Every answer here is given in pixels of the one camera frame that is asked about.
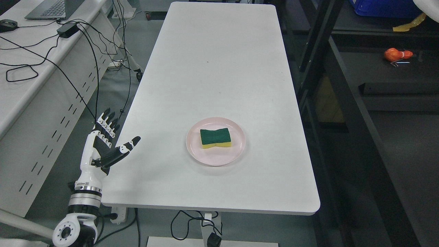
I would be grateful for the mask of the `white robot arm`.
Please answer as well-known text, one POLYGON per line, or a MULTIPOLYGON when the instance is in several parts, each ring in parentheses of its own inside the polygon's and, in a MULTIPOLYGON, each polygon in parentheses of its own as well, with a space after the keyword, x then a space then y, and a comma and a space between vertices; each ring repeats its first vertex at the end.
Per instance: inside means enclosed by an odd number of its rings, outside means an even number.
POLYGON ((56 247, 92 247, 98 232, 95 220, 102 199, 102 183, 90 178, 69 182, 72 194, 68 212, 53 231, 52 241, 56 247))

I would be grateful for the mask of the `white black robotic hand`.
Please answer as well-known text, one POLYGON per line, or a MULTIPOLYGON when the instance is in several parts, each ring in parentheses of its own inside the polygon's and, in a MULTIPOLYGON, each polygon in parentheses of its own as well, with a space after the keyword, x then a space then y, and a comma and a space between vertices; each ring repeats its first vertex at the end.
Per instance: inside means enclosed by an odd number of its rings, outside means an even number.
POLYGON ((107 108, 94 122, 82 153, 81 168, 99 168, 108 174, 110 167, 129 155, 141 140, 140 136, 136 136, 125 144, 113 147, 112 141, 120 128, 119 119, 115 115, 114 111, 107 108))

